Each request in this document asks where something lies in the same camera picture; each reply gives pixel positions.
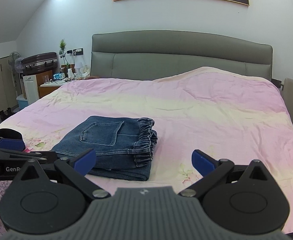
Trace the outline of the small white table lamp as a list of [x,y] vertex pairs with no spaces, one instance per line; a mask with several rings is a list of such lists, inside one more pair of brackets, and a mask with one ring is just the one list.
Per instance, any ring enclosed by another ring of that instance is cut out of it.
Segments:
[[82,69],[82,67],[83,67],[83,63],[82,63],[81,61],[76,62],[76,63],[74,64],[74,70],[75,70],[75,75],[76,75],[76,77],[82,75],[82,74],[81,74],[81,71],[80,71],[80,70]]

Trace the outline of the black wall socket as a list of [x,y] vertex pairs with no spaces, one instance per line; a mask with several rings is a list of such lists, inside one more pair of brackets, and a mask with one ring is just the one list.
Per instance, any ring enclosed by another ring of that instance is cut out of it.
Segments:
[[73,50],[73,55],[78,56],[78,55],[83,55],[84,49],[83,48],[78,48]]

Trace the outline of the blue plastic bin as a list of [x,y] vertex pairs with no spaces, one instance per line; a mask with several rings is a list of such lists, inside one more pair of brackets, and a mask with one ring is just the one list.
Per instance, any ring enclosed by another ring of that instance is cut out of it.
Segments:
[[19,110],[22,110],[29,105],[28,100],[23,97],[23,94],[19,95],[16,100],[18,102]]

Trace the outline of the pair of black shoes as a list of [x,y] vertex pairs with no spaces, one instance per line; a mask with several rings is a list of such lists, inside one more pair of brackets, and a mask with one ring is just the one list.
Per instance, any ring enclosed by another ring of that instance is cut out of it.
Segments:
[[14,113],[12,112],[10,107],[8,107],[6,111],[4,111],[4,110],[0,111],[0,119],[1,119],[1,121],[4,121],[4,120],[8,119],[12,115],[14,115]]

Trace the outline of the pink floral bed cover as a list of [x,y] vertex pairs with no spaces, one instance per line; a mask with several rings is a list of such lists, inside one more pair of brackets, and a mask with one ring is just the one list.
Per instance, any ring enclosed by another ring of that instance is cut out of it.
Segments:
[[293,124],[279,90],[262,77],[210,67],[156,81],[93,79],[67,83],[2,122],[23,135],[27,150],[50,150],[88,117],[148,117],[158,142],[147,181],[90,176],[119,187],[172,186],[200,179],[193,150],[247,165],[261,160],[290,204],[284,232],[293,232]]

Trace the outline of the blue denim pants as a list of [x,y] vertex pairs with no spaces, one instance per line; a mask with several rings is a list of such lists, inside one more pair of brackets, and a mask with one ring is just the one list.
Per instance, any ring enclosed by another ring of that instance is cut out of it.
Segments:
[[96,152],[91,175],[147,181],[157,144],[151,118],[90,116],[67,133],[52,150],[59,157],[76,157],[90,148]]

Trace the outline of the white standing fan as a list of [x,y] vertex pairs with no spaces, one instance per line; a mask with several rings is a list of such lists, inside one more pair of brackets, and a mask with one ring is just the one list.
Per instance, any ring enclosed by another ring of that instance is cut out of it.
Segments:
[[17,96],[22,94],[20,85],[20,79],[23,74],[22,59],[23,58],[17,51],[13,51],[8,57],[8,65],[12,71],[12,78]]

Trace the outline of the white cabinet door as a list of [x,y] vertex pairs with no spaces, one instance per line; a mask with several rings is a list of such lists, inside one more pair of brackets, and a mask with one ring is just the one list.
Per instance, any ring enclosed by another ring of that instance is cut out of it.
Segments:
[[38,83],[35,75],[23,77],[28,104],[31,105],[39,100]]

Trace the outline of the grey upholstered headboard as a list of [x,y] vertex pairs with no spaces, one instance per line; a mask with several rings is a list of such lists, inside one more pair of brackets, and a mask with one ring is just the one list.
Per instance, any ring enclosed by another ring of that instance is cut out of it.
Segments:
[[214,67],[244,76],[272,78],[273,48],[234,37],[175,30],[94,34],[91,75],[155,80]]

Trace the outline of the dark maroon suitcase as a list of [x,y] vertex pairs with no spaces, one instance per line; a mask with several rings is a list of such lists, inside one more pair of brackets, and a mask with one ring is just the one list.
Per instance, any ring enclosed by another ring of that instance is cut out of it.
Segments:
[[24,58],[21,64],[23,75],[35,75],[55,70],[58,66],[58,58],[56,52],[42,53]]

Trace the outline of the small green potted plant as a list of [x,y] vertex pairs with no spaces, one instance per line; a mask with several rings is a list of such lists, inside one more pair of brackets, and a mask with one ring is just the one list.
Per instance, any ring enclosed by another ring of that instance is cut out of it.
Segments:
[[65,42],[64,39],[62,39],[60,41],[59,48],[60,48],[59,56],[60,56],[61,59],[63,59],[64,65],[67,65],[68,62],[67,62],[67,59],[65,57],[65,54],[66,54],[66,42]]

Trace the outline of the wooden bedside table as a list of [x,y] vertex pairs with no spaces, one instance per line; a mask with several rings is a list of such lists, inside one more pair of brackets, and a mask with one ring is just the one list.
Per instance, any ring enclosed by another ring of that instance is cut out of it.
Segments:
[[53,70],[48,70],[42,73],[38,73],[35,75],[36,83],[38,87],[39,98],[43,98],[53,91],[60,88],[67,82],[71,82],[72,79],[63,78],[63,79],[55,79]]

